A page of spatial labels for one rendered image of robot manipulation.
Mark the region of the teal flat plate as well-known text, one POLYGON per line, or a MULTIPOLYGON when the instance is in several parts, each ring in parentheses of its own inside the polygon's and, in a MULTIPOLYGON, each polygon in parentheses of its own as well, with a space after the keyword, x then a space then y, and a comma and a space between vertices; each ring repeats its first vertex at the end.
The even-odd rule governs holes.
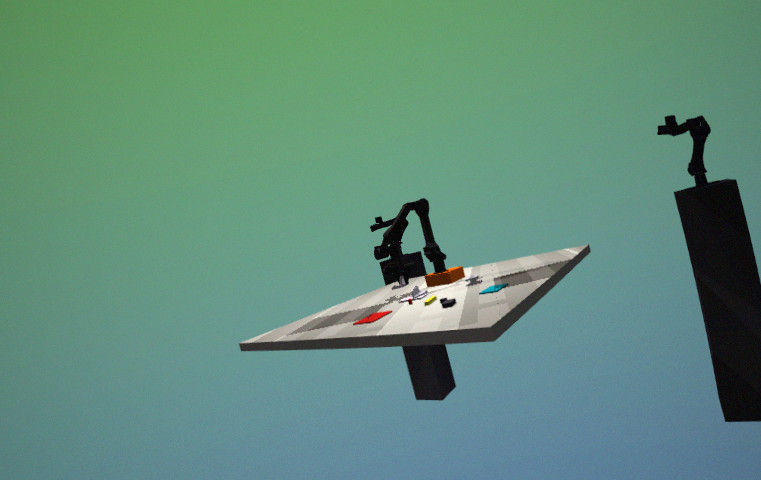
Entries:
POLYGON ((508 283, 498 284, 498 285, 491 285, 490 287, 486 288, 485 290, 479 292, 479 294, 497 292, 497 291, 499 291, 500 289, 502 289, 503 287, 505 287, 507 285, 508 285, 508 283))

